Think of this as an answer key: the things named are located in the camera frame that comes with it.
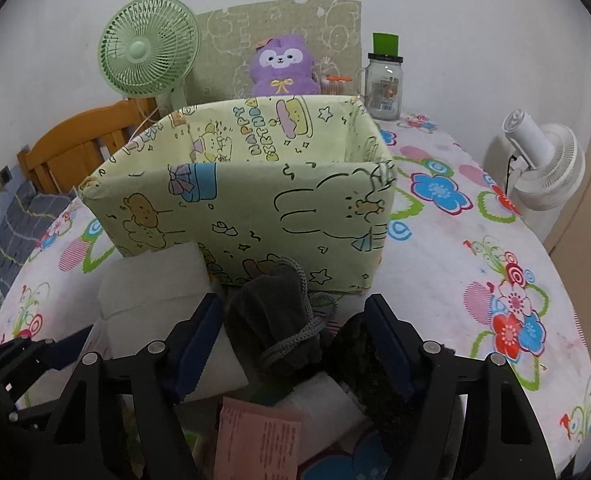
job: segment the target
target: gray cord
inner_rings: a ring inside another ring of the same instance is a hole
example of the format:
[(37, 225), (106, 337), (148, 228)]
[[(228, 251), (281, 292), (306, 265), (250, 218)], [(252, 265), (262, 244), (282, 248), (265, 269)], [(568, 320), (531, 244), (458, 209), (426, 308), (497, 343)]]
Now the gray cord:
[[(326, 292), (309, 293), (306, 284), (306, 274), (304, 274), (302, 267), (297, 262), (294, 262), (291, 258), (282, 258), (278, 261), (278, 264), (286, 264), (297, 272), (297, 275), (300, 278), (300, 294), (302, 295), (304, 310), (306, 311), (306, 317), (309, 319), (309, 322), (304, 325), (300, 332), (278, 341), (262, 353), (260, 356), (260, 365), (265, 370), (285, 355), (292, 352), (303, 341), (312, 337), (317, 337), (318, 334), (324, 330), (327, 323), (335, 317), (336, 312), (338, 311), (338, 301), (336, 301), (336, 299), (330, 294)], [(326, 314), (326, 316), (320, 317), (313, 313), (311, 301), (317, 300), (318, 298), (323, 298), (332, 305), (331, 312)]]

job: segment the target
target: screw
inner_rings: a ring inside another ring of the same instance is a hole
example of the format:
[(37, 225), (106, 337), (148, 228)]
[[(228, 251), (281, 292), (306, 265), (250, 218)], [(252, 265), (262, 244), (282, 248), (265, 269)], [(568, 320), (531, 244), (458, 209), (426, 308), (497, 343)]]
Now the screw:
[(85, 354), (82, 358), (82, 363), (85, 365), (92, 365), (97, 360), (98, 354), (96, 354), (95, 352), (89, 352), (88, 354)]
[(422, 348), (425, 352), (428, 352), (430, 354), (439, 354), (440, 350), (442, 349), (440, 343), (436, 343), (435, 341), (424, 341), (424, 345), (422, 345)]
[(163, 341), (153, 341), (152, 343), (149, 343), (149, 346), (147, 346), (146, 349), (151, 354), (159, 354), (160, 352), (163, 352), (165, 348), (166, 345)]
[(506, 364), (507, 359), (504, 357), (504, 355), (493, 352), (493, 354), (491, 354), (491, 362), (495, 365), (502, 366)]

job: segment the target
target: white wall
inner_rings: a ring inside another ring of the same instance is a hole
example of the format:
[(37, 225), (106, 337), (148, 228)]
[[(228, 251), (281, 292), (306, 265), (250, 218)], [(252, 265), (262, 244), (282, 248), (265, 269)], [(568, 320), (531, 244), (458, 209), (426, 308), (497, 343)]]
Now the white wall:
[[(9, 0), (0, 11), (0, 168), (69, 116), (119, 96), (96, 46), (130, 0)], [(195, 12), (264, 0), (182, 0)], [(515, 107), (591, 133), (591, 17), (579, 0), (361, 0), (370, 33), (400, 35), (404, 104), (439, 122), (501, 178), (496, 139)]]

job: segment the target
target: yellow bow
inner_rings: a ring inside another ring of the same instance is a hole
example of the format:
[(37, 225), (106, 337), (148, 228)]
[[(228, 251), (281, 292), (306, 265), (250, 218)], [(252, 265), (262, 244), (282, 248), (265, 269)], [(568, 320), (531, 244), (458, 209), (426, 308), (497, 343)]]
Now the yellow bow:
[(292, 85), (293, 79), (287, 77), (286, 79), (273, 79), (271, 81), (271, 86), (277, 86), (277, 90), (275, 90), (275, 94), (279, 94), (280, 92), (284, 94), (288, 94), (289, 91), (286, 89), (286, 85)]

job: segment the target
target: floral tablecloth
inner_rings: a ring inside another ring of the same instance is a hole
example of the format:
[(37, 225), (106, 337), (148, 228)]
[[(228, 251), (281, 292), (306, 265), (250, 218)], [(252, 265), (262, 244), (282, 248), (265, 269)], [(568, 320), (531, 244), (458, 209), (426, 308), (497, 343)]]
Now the floral tablecloth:
[[(474, 358), (504, 354), (560, 472), (591, 431), (591, 361), (558, 273), (511, 200), (446, 132), (418, 114), (379, 126), (397, 187), (369, 292), (383, 294), (424, 339)], [(102, 264), (119, 257), (91, 211), (74, 200), (12, 285), (0, 310), (0, 343), (23, 333), (59, 340), (95, 322)], [(323, 279), (319, 272), (310, 278)], [(364, 301), (341, 297), (332, 327)], [(69, 373), (49, 372), (24, 402), (55, 398)]]
[[(379, 126), (397, 190), (369, 292), (425, 340), (468, 357), (504, 354), (559, 473), (591, 431), (591, 361), (553, 263), (501, 187), (436, 124), (403, 114)], [(346, 296), (341, 312), (363, 302)]]
[[(0, 344), (18, 336), (59, 341), (96, 322), (102, 267), (121, 258), (93, 213), (76, 198), (51, 224), (0, 308)], [(45, 373), (18, 404), (56, 399), (73, 366)]]

